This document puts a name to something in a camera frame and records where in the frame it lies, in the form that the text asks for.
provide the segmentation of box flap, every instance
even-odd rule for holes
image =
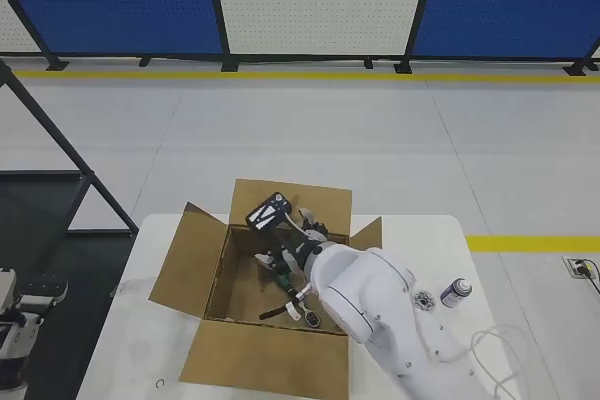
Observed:
[[[308,208],[313,211],[318,221],[325,224],[330,233],[349,236],[351,190],[295,183],[237,179],[233,190],[229,223],[245,225],[246,216],[274,192],[282,193],[291,202],[294,220],[298,218],[299,207]]]
[[[370,247],[382,248],[382,217],[373,220],[356,233],[350,240],[349,246],[364,251]]]
[[[202,317],[227,227],[187,203],[149,300]]]
[[[180,380],[348,399],[347,336],[203,320]]]

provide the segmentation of cardboard box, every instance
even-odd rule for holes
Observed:
[[[381,247],[377,219],[350,238],[349,190],[267,181],[237,180],[229,225],[187,204],[150,300],[200,317],[180,380],[319,399],[348,399],[348,337],[315,296],[319,329],[288,314],[259,315],[288,301],[253,255],[265,243],[246,227],[246,215],[272,193],[313,211],[329,239],[359,249]]]

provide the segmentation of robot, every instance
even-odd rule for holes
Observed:
[[[260,263],[280,274],[300,274],[308,282],[290,292],[288,303],[260,315],[261,320],[284,312],[293,317],[295,307],[313,293],[409,398],[494,398],[474,373],[466,357],[469,350],[432,313],[435,298],[417,289],[408,268],[382,249],[358,251],[329,241],[326,227],[308,210],[299,211],[302,227],[291,219],[289,201],[274,193],[246,217],[253,231],[274,243],[274,250],[256,256]],[[291,228],[290,237],[278,228],[283,223]]]
[[[29,354],[49,312],[66,296],[66,281],[41,275],[23,285],[14,297],[16,272],[0,269],[0,400],[22,400]]]

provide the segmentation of white table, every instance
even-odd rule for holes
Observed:
[[[227,216],[216,216],[226,222]],[[353,216],[357,232],[375,216]],[[151,215],[142,223],[121,283],[91,358],[78,399],[283,399],[271,393],[178,381],[199,319],[150,302],[147,298],[175,234],[180,215]],[[465,344],[472,334],[494,325],[460,224],[448,216],[383,216],[383,247],[415,273],[434,295],[464,277],[473,293],[457,308],[438,304],[445,326]],[[350,342],[350,399],[404,399],[363,346]],[[503,345],[485,339],[478,354],[498,378],[510,369]],[[482,382],[493,382],[476,367]],[[517,398],[514,382],[505,387]]]

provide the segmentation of gray floor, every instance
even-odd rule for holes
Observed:
[[[116,68],[103,65],[91,68]],[[24,83],[138,223],[186,201],[226,213],[241,177],[350,188],[356,214],[450,214],[467,234],[600,235],[600,85]],[[2,89],[0,169],[69,167]],[[120,226],[95,193],[74,223]],[[599,254],[586,256],[600,266]],[[600,399],[600,302],[589,283],[569,277],[561,254],[474,260],[498,323],[534,344],[531,398]]]

